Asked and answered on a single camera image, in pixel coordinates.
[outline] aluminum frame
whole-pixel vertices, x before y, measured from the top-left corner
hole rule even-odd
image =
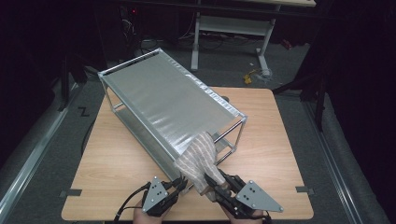
[[[170,180],[180,177],[174,161],[201,132],[211,134],[218,152],[230,149],[217,164],[236,151],[248,116],[162,49],[98,75],[112,111]],[[112,102],[109,91],[119,102]],[[233,141],[226,138],[234,132]]]

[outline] white desk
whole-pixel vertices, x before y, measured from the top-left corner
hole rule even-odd
[[[281,5],[296,7],[314,7],[314,0],[239,0],[241,2],[257,2],[263,4],[274,4],[275,11],[280,10]],[[235,18],[222,18],[213,16],[204,16],[197,12],[195,21],[194,43],[192,45],[191,71],[198,70],[198,52],[199,52],[199,32],[213,31],[244,35],[263,35],[264,42],[261,49],[256,49],[260,66],[264,75],[270,75],[267,62],[264,58],[264,52],[268,46],[271,34],[274,30],[275,19],[270,21],[253,21]]]

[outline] gray carpet floor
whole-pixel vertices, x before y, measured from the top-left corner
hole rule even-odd
[[[254,50],[259,48],[261,43],[261,41],[238,38],[225,39],[222,42],[204,39],[201,42],[199,70],[194,74],[208,86],[274,89],[292,81],[309,50],[308,45],[286,50],[280,45],[270,44],[265,56],[273,76],[266,81],[254,78],[250,85],[243,82],[243,75],[259,66]],[[166,42],[147,41],[144,47],[146,49],[161,47],[180,64],[190,68],[190,39],[181,41],[177,46],[168,45]],[[84,143],[103,97],[104,91],[101,83],[97,78],[91,77],[73,104],[68,107],[69,111],[52,137],[43,161],[10,214],[7,223],[72,223],[61,218],[65,198],[60,197],[60,193],[71,186]],[[309,220],[274,220],[274,223],[350,223],[326,166],[316,129],[304,110],[304,103],[299,100],[298,92],[287,91],[279,94],[276,96],[276,102],[305,185],[314,191],[309,198],[315,214]],[[59,105],[57,99],[32,131],[26,135],[19,148],[1,170],[2,196],[21,169],[23,161],[30,154],[40,134],[48,127],[53,114],[56,114],[53,111],[56,105]],[[361,211],[363,222],[389,223],[350,153],[329,99],[326,99],[325,106],[323,134],[352,190],[351,193]]]

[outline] desk leg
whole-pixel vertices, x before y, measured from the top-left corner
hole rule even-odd
[[[276,5],[275,11],[279,11],[279,10],[280,10],[280,5]],[[276,21],[276,19],[271,19],[271,25],[270,25],[270,28],[268,29],[267,33],[265,34],[264,43],[262,44],[262,48],[256,49],[257,56],[259,57],[260,67],[262,68],[262,73],[264,76],[271,75],[271,73],[268,69],[267,61],[265,61],[265,58],[264,58],[264,52],[267,49],[268,42],[270,41],[271,34],[274,30],[275,21]]]
[[[201,17],[201,14],[199,12],[197,12],[197,15],[196,15],[196,18],[195,18],[194,43],[192,45],[191,71],[197,71],[198,70],[200,17]]]

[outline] wire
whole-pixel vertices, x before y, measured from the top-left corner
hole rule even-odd
[[[180,46],[191,46],[194,43],[194,39],[191,37],[194,37],[194,34],[179,39],[178,44]]]
[[[153,39],[144,39],[144,40],[142,40],[140,42],[140,48],[142,48],[143,42],[148,43],[148,42],[151,42],[151,41],[154,41],[154,45],[153,46],[149,46],[149,47],[145,47],[145,49],[152,49],[152,48],[157,47],[158,46],[158,42],[161,41],[161,40],[158,40],[158,39],[155,39],[155,38],[153,38]]]
[[[128,206],[128,207],[124,207],[122,210],[126,210],[126,209],[129,209],[129,208],[143,208],[143,207],[140,207],[140,206]]]
[[[132,26],[132,24],[131,24],[131,22],[130,21],[127,21],[127,20],[125,20],[125,19],[123,19],[122,20],[123,22],[126,22],[128,25],[128,29],[127,30],[124,30],[124,34],[125,34],[125,36],[128,38],[128,34],[129,34],[129,30],[131,30],[131,26]]]
[[[190,26],[189,26],[189,29],[187,29],[187,31],[186,31],[186,33],[184,34],[184,35],[182,35],[181,37],[179,37],[178,39],[180,40],[180,39],[184,39],[184,38],[188,38],[188,37],[190,37],[190,35],[189,36],[187,36],[186,37],[186,35],[190,32],[190,29],[191,29],[191,27],[192,27],[192,24],[193,24],[193,22],[194,22],[194,18],[195,18],[195,12],[194,13],[192,13],[192,18],[191,18],[191,22],[190,22]]]
[[[265,212],[267,213],[267,215],[263,215],[263,216],[259,216],[259,217],[249,216],[249,218],[250,219],[261,219],[261,218],[264,218],[262,223],[272,224],[272,218],[271,218],[270,214],[268,213],[268,211],[265,211]]]
[[[221,45],[224,42],[222,37],[221,37],[221,35],[206,35],[206,36],[208,36],[208,37],[216,36],[218,38],[217,40],[215,39],[214,41],[207,40],[206,43],[208,43],[208,42],[219,42],[219,44],[217,46],[215,46],[214,48],[208,48],[208,47],[204,47],[204,44],[201,42],[200,45],[199,45],[200,48],[203,48],[203,49],[218,49],[219,47],[221,47]]]
[[[125,202],[122,204],[122,206],[120,207],[119,211],[117,212],[116,216],[114,217],[113,223],[118,223],[120,220],[120,216],[123,212],[123,210],[125,210],[125,205],[136,195],[138,194],[140,191],[144,190],[144,189],[149,189],[149,186],[151,185],[150,182],[148,182],[146,185],[140,187],[140,189],[137,189],[135,192],[133,192],[131,195],[129,195],[129,197],[125,200]]]
[[[85,144],[86,144],[86,141],[87,141],[87,137],[88,137],[88,134],[91,132],[93,124],[95,123],[95,121],[96,121],[96,119],[94,119],[91,122],[90,127],[88,128],[87,132],[85,132],[85,134],[84,134],[84,138],[82,139],[82,144],[81,144],[81,156],[82,156],[82,154],[84,154],[84,149],[85,149]]]
[[[232,40],[232,41],[241,40],[241,43],[233,43],[232,41],[228,41],[228,40]],[[260,41],[259,39],[251,39],[239,35],[235,37],[226,38],[224,40],[224,44],[233,45],[233,46],[246,46],[246,45],[254,45],[259,41]]]

